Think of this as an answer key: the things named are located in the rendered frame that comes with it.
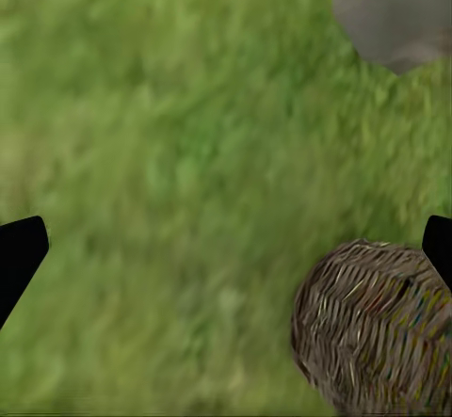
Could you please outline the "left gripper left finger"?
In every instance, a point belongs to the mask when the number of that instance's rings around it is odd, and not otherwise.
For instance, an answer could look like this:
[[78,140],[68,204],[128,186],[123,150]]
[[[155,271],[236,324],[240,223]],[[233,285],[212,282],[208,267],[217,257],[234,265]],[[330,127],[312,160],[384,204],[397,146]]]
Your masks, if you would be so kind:
[[40,216],[0,226],[0,328],[49,251]]

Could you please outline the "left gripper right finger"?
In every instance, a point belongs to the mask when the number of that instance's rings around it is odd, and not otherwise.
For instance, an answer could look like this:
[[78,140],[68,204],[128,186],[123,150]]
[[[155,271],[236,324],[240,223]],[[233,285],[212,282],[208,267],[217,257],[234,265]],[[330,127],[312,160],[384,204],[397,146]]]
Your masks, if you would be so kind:
[[452,291],[452,219],[429,216],[422,248]]

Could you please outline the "wicker basket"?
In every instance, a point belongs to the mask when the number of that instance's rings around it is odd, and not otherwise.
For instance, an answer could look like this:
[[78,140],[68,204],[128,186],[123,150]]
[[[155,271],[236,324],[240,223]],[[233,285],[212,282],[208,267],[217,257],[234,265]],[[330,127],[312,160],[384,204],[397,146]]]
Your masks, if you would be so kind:
[[422,247],[341,243],[307,273],[291,320],[292,361],[339,417],[452,417],[452,361],[441,382],[444,357],[452,360],[452,291]]

